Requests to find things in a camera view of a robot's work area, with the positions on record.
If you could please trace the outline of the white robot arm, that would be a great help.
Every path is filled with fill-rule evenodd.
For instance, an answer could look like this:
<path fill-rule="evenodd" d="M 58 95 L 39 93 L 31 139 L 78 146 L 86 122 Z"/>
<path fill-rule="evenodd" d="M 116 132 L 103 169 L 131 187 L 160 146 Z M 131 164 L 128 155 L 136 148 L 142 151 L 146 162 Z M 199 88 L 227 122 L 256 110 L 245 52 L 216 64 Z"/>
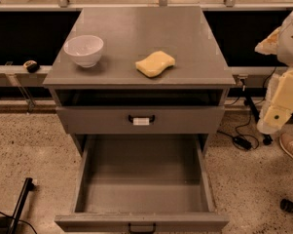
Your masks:
<path fill-rule="evenodd" d="M 282 75 L 273 75 L 266 92 L 266 101 L 259 114 L 257 129 L 262 134 L 279 131 L 293 114 L 293 11 L 255 51 L 263 55 L 276 55 L 288 66 Z"/>

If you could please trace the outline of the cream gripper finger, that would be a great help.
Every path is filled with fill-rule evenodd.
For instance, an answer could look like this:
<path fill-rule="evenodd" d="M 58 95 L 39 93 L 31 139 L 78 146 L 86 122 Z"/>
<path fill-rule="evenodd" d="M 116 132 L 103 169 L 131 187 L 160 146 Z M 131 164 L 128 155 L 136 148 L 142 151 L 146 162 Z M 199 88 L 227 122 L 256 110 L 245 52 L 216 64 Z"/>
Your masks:
<path fill-rule="evenodd" d="M 254 51 L 262 55 L 276 55 L 279 32 L 280 28 L 278 27 L 267 38 L 258 43 Z"/>

